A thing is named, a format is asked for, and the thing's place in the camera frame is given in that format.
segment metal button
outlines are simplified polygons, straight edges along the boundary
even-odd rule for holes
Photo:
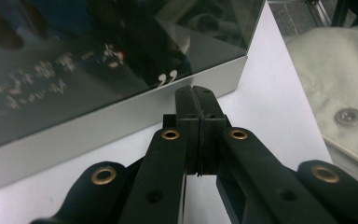
[[[358,109],[345,108],[336,113],[336,122],[344,126],[353,126],[358,123]]]

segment black metal arm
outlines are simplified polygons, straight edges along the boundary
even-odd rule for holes
[[[146,155],[91,166],[41,223],[182,223],[187,175],[217,175],[232,223],[358,223],[358,182],[323,161],[283,166],[250,131],[231,127],[213,93],[176,91]]]

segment white table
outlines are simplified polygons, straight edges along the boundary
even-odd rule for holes
[[[266,4],[238,89],[219,98],[233,126],[251,130],[289,168],[313,159],[330,161],[296,70]],[[143,157],[161,124],[117,140],[0,189],[0,224],[51,217],[69,188],[89,166]],[[185,223],[229,223],[213,176],[187,180]]]

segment floor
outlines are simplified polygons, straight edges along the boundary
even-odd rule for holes
[[[310,29],[323,26],[319,15],[312,13],[313,7],[305,0],[268,0],[268,3],[283,37],[301,35]],[[321,3],[331,21],[337,0],[321,0]],[[354,15],[349,12],[344,26],[349,27],[353,20]]]

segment brass rivet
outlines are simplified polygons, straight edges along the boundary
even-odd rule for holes
[[[106,173],[106,176],[101,178],[99,175],[102,173]],[[94,172],[94,174],[91,177],[92,183],[96,185],[105,185],[109,184],[116,178],[117,172],[113,167],[105,166],[101,167],[98,170]]]
[[[167,140],[175,140],[179,137],[179,132],[177,132],[176,130],[167,130],[164,131],[161,136]]]
[[[334,171],[330,170],[329,168],[324,167],[322,165],[312,166],[310,171],[316,178],[318,178],[324,182],[334,184],[339,181],[339,176],[336,174],[336,172],[334,172]]]
[[[239,140],[246,139],[248,137],[248,134],[242,130],[232,130],[230,132],[231,137]]]

